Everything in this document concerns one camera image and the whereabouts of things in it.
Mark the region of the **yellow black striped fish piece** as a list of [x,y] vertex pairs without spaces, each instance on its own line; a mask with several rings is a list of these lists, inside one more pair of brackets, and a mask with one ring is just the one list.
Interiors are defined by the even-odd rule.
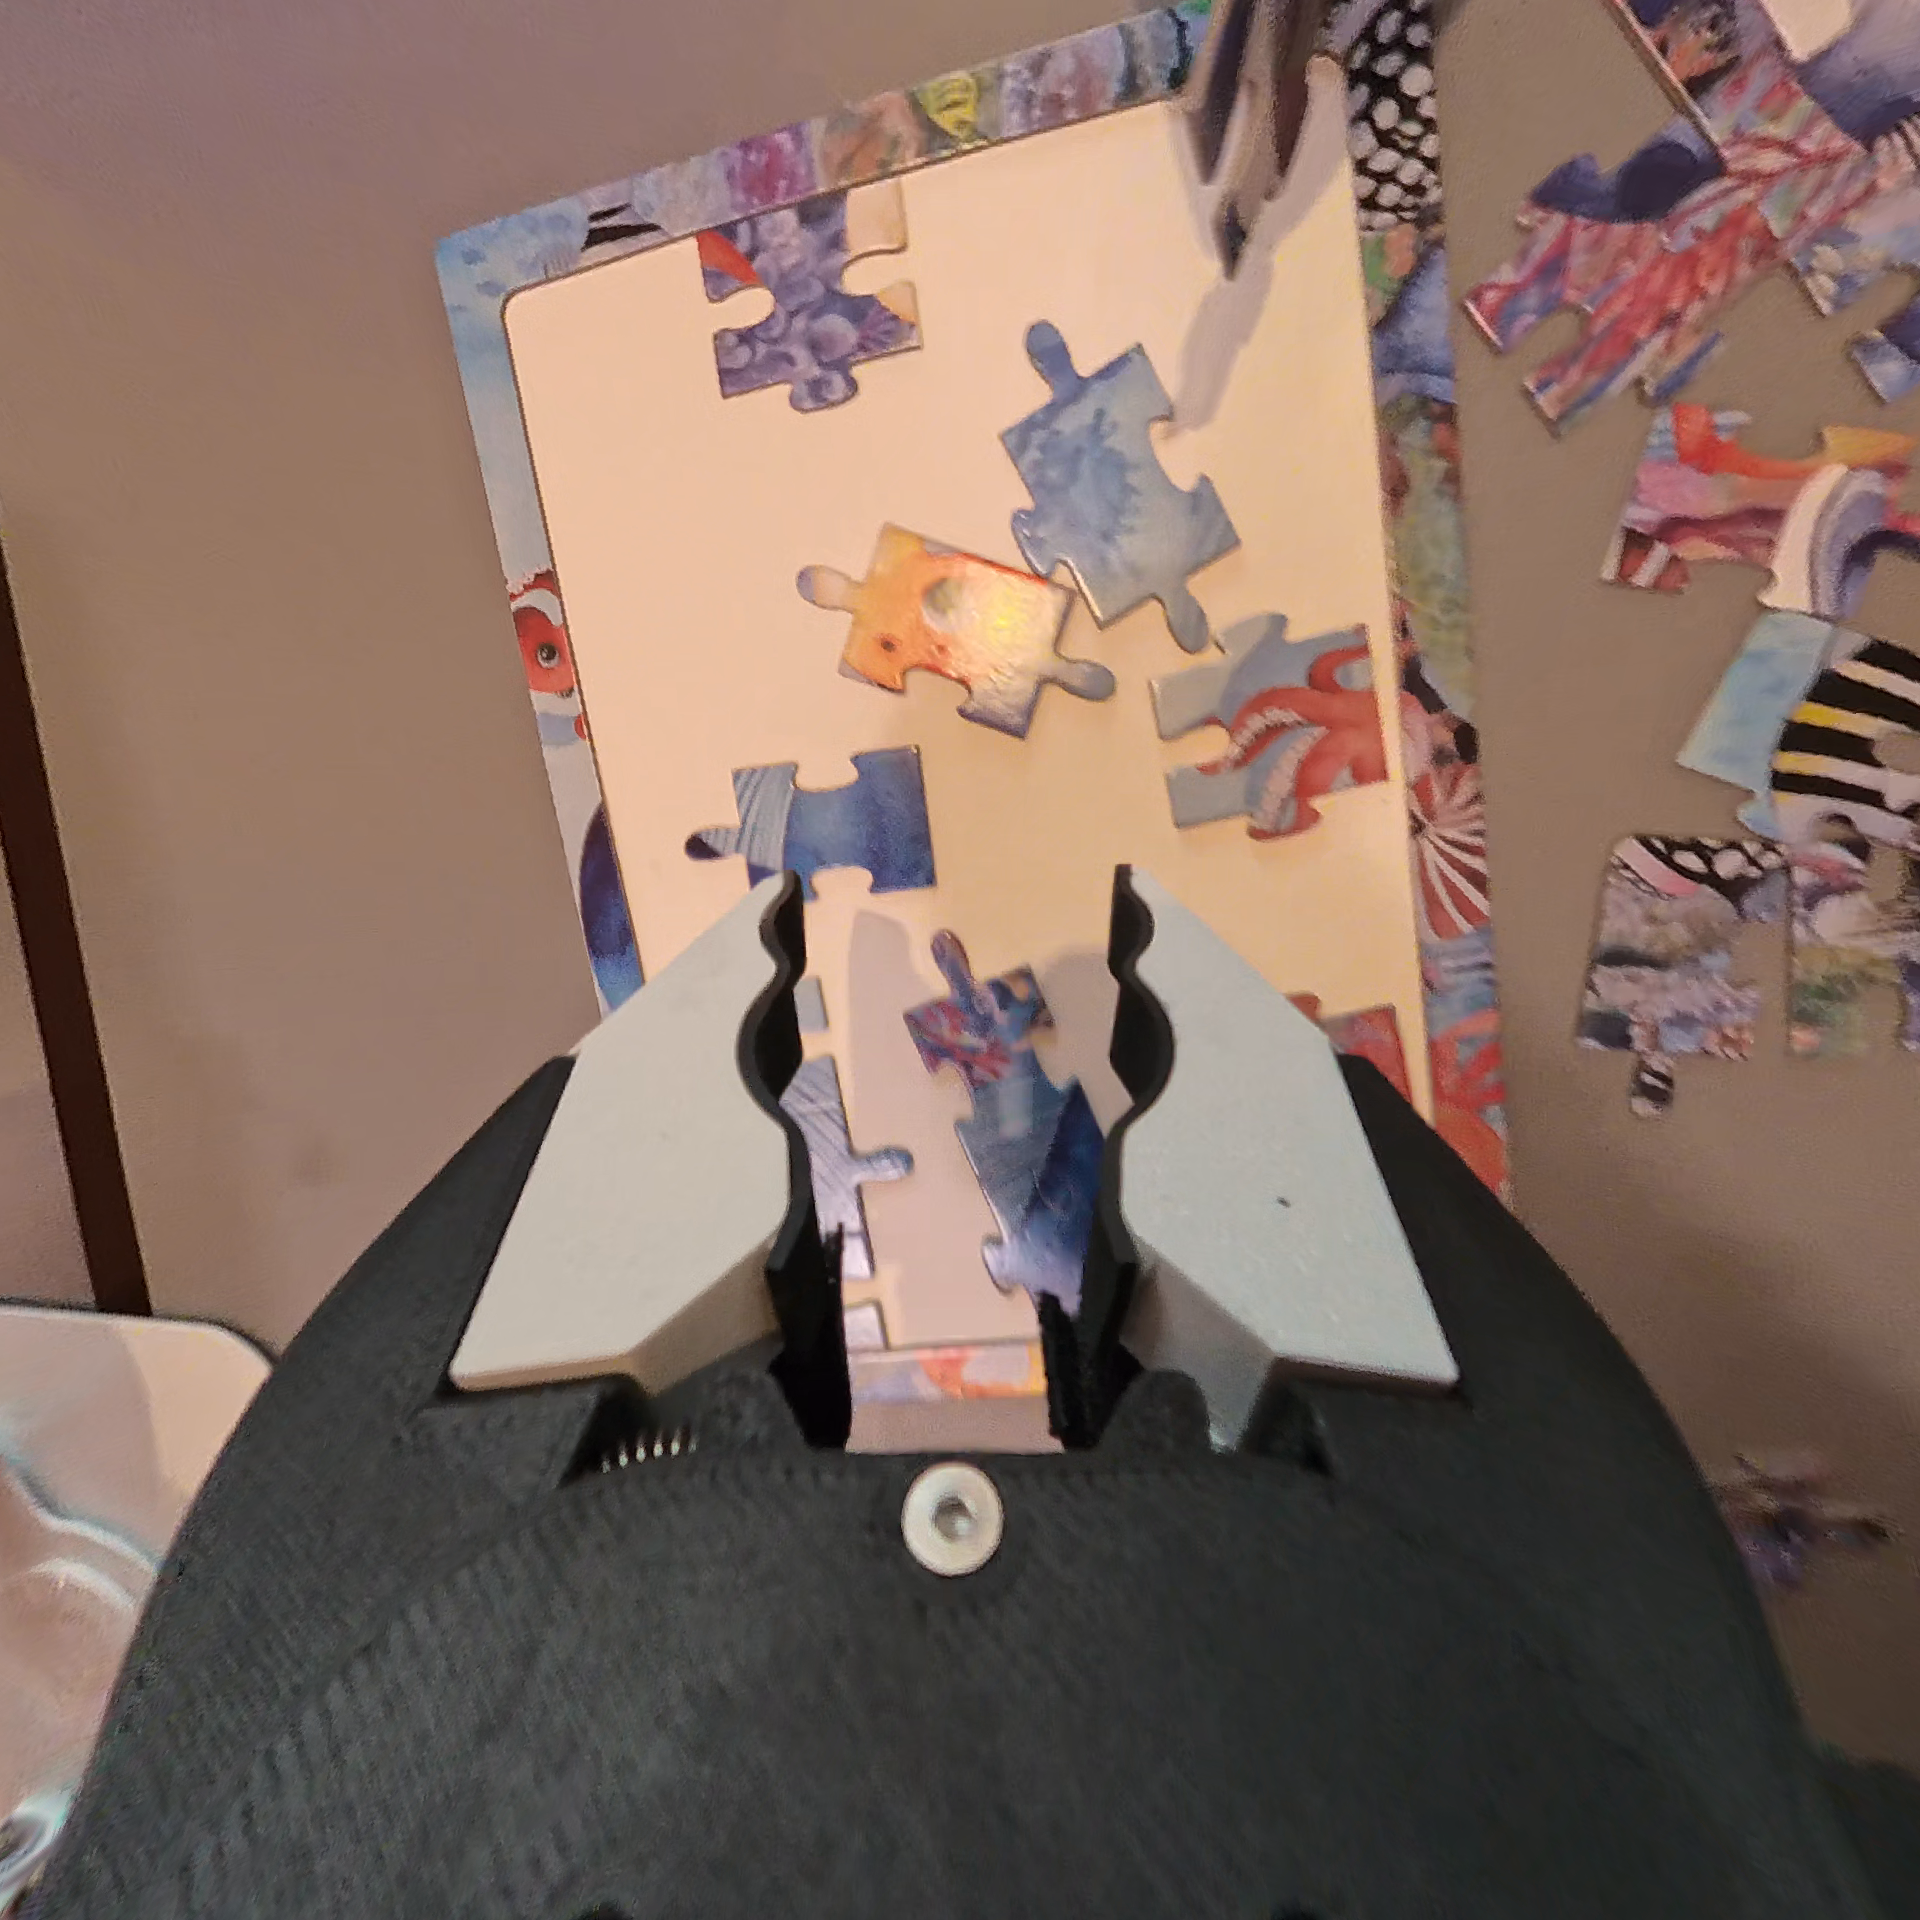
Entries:
[[1829,823],[1917,852],[1917,650],[1802,611],[1763,611],[1675,761],[1740,793],[1737,820],[1780,846]]

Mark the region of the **blue striped coral puzzle piece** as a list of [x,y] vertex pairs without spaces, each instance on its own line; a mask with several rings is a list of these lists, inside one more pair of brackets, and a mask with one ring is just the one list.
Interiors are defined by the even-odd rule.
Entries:
[[960,1071],[967,1091],[1042,1081],[1038,1032],[1055,1025],[1042,980],[1029,963],[980,976],[957,931],[931,934],[931,960],[944,996],[901,1012],[927,1074]]

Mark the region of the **purple orange fish puzzle piece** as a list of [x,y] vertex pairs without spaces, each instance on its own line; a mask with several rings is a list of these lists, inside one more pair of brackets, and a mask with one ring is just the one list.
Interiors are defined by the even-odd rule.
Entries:
[[1835,1476],[1816,1453],[1737,1456],[1708,1486],[1763,1593],[1799,1593],[1822,1561],[1878,1554],[1894,1541],[1884,1515],[1835,1496]]

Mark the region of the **joined orange crab puzzle pieces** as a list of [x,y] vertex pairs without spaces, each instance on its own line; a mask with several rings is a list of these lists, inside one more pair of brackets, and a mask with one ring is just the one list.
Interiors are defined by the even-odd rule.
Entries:
[[1401,1019],[1391,1002],[1329,1016],[1322,1012],[1319,996],[1293,993],[1287,999],[1329,1038],[1339,1055],[1368,1061],[1404,1100],[1414,1100]]

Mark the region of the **red coral white wave piece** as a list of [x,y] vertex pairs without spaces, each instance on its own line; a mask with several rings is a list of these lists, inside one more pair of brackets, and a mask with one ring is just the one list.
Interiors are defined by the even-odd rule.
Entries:
[[1678,594],[1701,565],[1747,565],[1767,611],[1851,617],[1881,558],[1917,558],[1917,438],[1829,424],[1812,454],[1780,457],[1750,451],[1747,424],[1701,402],[1652,415],[1600,578]]

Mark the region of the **orange pufferfish puzzle piece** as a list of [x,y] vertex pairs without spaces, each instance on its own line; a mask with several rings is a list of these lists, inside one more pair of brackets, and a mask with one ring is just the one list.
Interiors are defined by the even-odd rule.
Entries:
[[842,676],[904,692],[931,673],[967,689],[960,718],[1025,738],[1048,686],[1107,702],[1117,676],[1061,653],[1074,594],[1032,571],[885,522],[869,571],[803,565],[797,591],[846,617]]

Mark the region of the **ocean jigsaw puzzle frame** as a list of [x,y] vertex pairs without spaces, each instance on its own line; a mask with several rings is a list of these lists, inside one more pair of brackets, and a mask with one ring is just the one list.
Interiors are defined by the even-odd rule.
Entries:
[[[1127,1107],[1100,1064],[1117,983],[1117,865],[1140,865],[1283,996],[1345,1016],[1391,1002],[1414,1107],[1496,1195],[1509,1185],[1453,343],[1433,3],[1342,3],[1313,85],[1303,170],[1260,209],[1234,274],[1211,248],[1185,88],[1211,10],[1176,3],[885,91],[833,118],[617,180],[451,235],[438,274],[483,464],[513,624],[542,735],[594,989],[607,1016],[754,882],[689,859],[735,823],[731,771],[793,761],[803,787],[852,754],[918,748],[937,885],[872,895],[856,869],[803,898],[856,1153],[914,1172],[865,1185],[872,1283],[891,1352],[852,1352],[856,1404],[1035,1398],[1038,1309],[980,1244],[996,1218],[957,1140],[960,1071],[927,1074],[901,1012],[947,993],[931,934],[973,973],[1029,963],[1055,1025],[1038,1058],[1107,1133]],[[859,395],[793,411],[722,398],[696,232],[895,180],[908,245],[846,287],[911,281],[924,346],[856,372]],[[878,529],[1032,571],[1029,506],[999,434],[1045,405],[1022,336],[1061,330],[1081,372],[1143,346],[1172,418],[1172,483],[1208,477],[1238,549],[1189,578],[1211,647],[1185,653],[1159,604],[1097,627],[1074,594],[1061,653],[1117,676],[1107,702],[1042,692],[1025,738],[960,718],[967,689],[842,676],[846,617],[797,591],[803,565],[869,571]],[[1218,731],[1156,735],[1149,682],[1277,611],[1290,637],[1365,627],[1384,728],[1381,784],[1322,800],[1319,826],[1257,842],[1176,829],[1172,767]]]

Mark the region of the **light blue splash puzzle piece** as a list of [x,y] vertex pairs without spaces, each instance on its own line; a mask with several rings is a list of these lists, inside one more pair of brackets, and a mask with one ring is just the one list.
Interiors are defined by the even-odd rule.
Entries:
[[1198,656],[1211,620],[1189,578],[1238,549],[1238,529],[1208,477],[1169,480],[1153,428],[1172,398],[1143,346],[1091,376],[1061,330],[1035,320],[1022,336],[1048,398],[999,434],[1029,506],[1012,536],[1035,575],[1068,568],[1097,627],[1159,604],[1172,640]]

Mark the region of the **red octopus puzzle piece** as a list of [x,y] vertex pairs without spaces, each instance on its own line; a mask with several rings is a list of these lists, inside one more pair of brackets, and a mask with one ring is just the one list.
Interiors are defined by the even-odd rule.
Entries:
[[1176,829],[1241,823],[1277,842],[1319,826],[1329,793],[1388,774],[1365,627],[1290,637],[1277,611],[1244,617],[1202,663],[1156,676],[1149,705],[1162,741],[1218,731],[1211,758],[1166,774]]

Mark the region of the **blue white-striped puzzle piece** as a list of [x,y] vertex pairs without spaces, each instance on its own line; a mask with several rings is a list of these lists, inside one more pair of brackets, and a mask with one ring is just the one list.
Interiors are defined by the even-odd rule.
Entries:
[[816,898],[820,872],[856,869],[872,895],[937,885],[918,748],[852,754],[856,777],[803,787],[793,761],[731,771],[735,823],[686,836],[689,859],[744,859],[748,882],[797,875]]

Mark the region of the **joined coral reef puzzle pieces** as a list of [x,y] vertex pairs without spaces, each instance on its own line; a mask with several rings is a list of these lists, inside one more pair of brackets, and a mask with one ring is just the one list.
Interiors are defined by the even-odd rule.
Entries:
[[1675,118],[1620,167],[1571,157],[1463,310],[1492,349],[1577,317],[1525,389],[1571,424],[1636,385],[1659,405],[1767,274],[1832,317],[1917,278],[1917,3],[1607,3]]

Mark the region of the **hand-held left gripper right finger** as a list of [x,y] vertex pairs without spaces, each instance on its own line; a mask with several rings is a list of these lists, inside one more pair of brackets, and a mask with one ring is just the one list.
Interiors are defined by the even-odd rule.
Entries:
[[1078,1306],[1042,1313],[1048,1424],[1097,1443],[1130,1381],[1195,1384],[1244,1443],[1283,1381],[1443,1398],[1460,1365],[1345,1058],[1140,865],[1117,865],[1110,1068]]

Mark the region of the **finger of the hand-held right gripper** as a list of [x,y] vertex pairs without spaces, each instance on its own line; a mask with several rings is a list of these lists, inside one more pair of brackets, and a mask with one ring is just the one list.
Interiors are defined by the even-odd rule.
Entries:
[[1260,3],[1260,206],[1273,202],[1309,124],[1316,72],[1332,62],[1339,3]]
[[1211,3],[1189,72],[1185,134],[1218,268],[1234,274],[1264,209],[1264,3]]

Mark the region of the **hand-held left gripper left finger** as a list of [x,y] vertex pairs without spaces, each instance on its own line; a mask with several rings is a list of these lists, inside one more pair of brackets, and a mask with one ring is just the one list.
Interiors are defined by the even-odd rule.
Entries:
[[780,1104],[803,963],[803,885],[764,878],[571,1051],[454,1388],[627,1378],[660,1401],[754,1349],[807,1443],[849,1440],[839,1251]]

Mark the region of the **black white spotted puzzle piece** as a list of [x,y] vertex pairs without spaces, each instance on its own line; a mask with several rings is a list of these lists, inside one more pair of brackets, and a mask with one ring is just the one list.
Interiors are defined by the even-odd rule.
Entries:
[[1597,898],[1574,1038],[1629,1058],[1626,1104],[1659,1120],[1682,1058],[1747,1061],[1763,989],[1737,973],[1750,927],[1780,924],[1789,859],[1757,836],[1626,836]]

